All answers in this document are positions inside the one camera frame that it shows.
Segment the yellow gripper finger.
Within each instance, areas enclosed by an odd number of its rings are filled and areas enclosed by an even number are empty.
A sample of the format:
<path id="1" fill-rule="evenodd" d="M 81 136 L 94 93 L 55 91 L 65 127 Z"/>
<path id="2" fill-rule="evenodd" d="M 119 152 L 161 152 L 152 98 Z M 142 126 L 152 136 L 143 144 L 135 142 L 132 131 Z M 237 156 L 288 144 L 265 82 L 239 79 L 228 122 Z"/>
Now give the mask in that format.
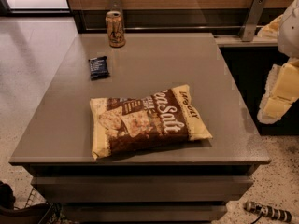
<path id="1" fill-rule="evenodd" d="M 282 16 L 279 15 L 272 21 L 270 21 L 267 25 L 265 25 L 257 34 L 260 38 L 277 38 L 278 30 L 280 26 L 280 21 L 282 19 Z"/>
<path id="2" fill-rule="evenodd" d="M 282 66 L 274 64 L 268 74 L 265 93 L 259 105 L 258 121 L 273 124 L 299 99 L 299 60 L 289 59 Z"/>

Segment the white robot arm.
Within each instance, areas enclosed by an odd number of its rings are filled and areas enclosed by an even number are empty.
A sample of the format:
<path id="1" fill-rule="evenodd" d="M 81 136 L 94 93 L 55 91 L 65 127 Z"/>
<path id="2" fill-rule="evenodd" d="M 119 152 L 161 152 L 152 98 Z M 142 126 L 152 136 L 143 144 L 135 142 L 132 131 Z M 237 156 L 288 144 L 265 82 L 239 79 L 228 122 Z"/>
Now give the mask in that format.
<path id="1" fill-rule="evenodd" d="M 265 25 L 258 37 L 275 38 L 278 51 L 289 58 L 283 65 L 272 66 L 259 105 L 258 121 L 273 124 L 299 99 L 299 0 Z"/>

